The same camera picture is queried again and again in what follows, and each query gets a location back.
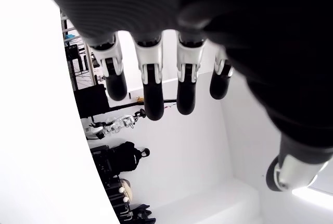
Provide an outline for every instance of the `black cable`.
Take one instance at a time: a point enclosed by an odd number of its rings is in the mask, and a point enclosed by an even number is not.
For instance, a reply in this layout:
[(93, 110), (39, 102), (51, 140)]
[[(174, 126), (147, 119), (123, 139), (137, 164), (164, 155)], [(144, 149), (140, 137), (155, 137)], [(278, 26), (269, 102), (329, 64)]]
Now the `black cable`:
[[(177, 102), (176, 99), (164, 100), (164, 103), (176, 103), (176, 102)], [(107, 112), (112, 112), (112, 111), (116, 111), (116, 110), (119, 110), (122, 108), (129, 108), (129, 107), (141, 106), (141, 105), (144, 105), (144, 102), (124, 104), (124, 105), (120, 105), (120, 106), (110, 107), (110, 109)]]

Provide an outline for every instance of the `black object on floor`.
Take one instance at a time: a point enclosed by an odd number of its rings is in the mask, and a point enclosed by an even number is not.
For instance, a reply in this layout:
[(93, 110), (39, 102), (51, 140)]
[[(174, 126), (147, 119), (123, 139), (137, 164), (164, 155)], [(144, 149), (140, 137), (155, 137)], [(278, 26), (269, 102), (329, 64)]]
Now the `black object on floor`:
[(133, 171), (136, 169), (142, 157), (150, 155), (149, 149), (142, 152), (134, 147), (134, 143), (125, 142), (109, 151), (109, 160), (114, 175), (120, 172)]

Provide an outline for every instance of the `white panel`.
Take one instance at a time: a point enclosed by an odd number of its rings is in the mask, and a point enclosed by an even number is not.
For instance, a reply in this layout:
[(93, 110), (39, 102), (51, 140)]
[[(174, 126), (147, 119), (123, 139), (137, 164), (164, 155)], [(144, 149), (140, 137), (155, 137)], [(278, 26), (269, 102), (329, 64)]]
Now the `white panel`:
[(79, 120), (51, 0), (1, 0), (0, 223), (117, 223)]
[[(232, 176), (221, 106), (209, 94), (210, 79), (211, 73), (200, 75), (196, 108), (191, 115), (181, 115), (175, 105), (166, 108), (159, 121), (140, 119), (134, 129), (122, 129), (110, 138), (89, 142), (93, 147), (131, 141), (137, 147), (151, 150), (151, 155), (143, 158), (136, 170), (121, 174), (131, 182), (134, 203), (158, 208)], [(173, 81), (163, 85), (164, 98), (176, 98), (177, 83)], [(131, 94), (136, 97), (142, 96), (143, 92), (139, 90)], [(118, 110), (107, 115), (112, 118), (133, 114), (139, 108)], [(106, 117), (96, 116), (95, 121), (104, 121)]]

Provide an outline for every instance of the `metal shelving rack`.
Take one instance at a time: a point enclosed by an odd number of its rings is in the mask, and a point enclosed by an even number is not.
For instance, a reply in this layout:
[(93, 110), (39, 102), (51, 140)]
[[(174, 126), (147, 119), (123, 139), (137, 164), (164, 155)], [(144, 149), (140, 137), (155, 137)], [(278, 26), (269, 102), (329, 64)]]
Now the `metal shelving rack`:
[[(72, 38), (66, 38), (66, 35), (68, 35), (68, 32), (75, 30), (75, 27), (70, 27), (70, 28), (67, 27), (67, 20), (69, 20), (69, 18), (62, 11), (60, 11), (60, 16), (61, 16), (62, 38), (63, 38), (64, 46), (65, 47), (70, 46), (72, 40), (75, 40), (75, 39), (82, 40), (82, 43), (77, 44), (77, 46), (83, 46), (83, 48), (84, 48), (91, 83), (92, 83), (92, 86), (96, 85), (95, 76), (94, 76), (94, 66), (93, 66), (93, 62), (92, 62), (92, 58), (91, 58), (91, 55), (92, 55), (91, 49), (84, 42), (84, 40), (82, 39), (82, 37), (80, 35), (76, 35)], [(73, 90), (76, 91), (76, 90), (78, 90), (78, 83), (76, 80), (74, 64), (73, 64), (72, 60), (69, 60), (67, 63), (68, 63), (68, 68), (69, 68), (69, 72), (70, 72), (70, 76), (71, 76)]]

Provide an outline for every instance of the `white wall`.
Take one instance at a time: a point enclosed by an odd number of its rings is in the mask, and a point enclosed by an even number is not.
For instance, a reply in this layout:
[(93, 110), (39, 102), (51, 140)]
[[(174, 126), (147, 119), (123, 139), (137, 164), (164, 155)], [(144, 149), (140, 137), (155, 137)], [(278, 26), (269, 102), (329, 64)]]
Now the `white wall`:
[(1, 7), (0, 223), (117, 223), (82, 132), (59, 8)]
[(264, 223), (332, 223), (333, 212), (267, 188), (266, 171), (278, 154), (280, 133), (239, 74), (232, 77), (221, 104), (234, 176), (259, 190)]
[[(131, 141), (137, 147), (151, 150), (151, 155), (143, 158), (136, 170), (121, 174), (131, 182), (133, 203), (149, 204), (155, 209), (232, 176), (221, 106), (209, 94), (210, 79), (211, 73), (199, 76), (197, 90), (200, 93), (191, 115), (181, 115), (175, 105), (165, 109), (159, 121), (140, 119), (134, 129), (122, 129), (110, 138), (89, 142), (93, 147)], [(164, 98), (176, 98), (177, 81), (165, 83), (163, 94)], [(133, 97), (142, 95), (142, 90), (132, 93)], [(108, 115), (133, 114), (139, 108), (118, 110)], [(106, 116), (94, 118), (104, 121)]]

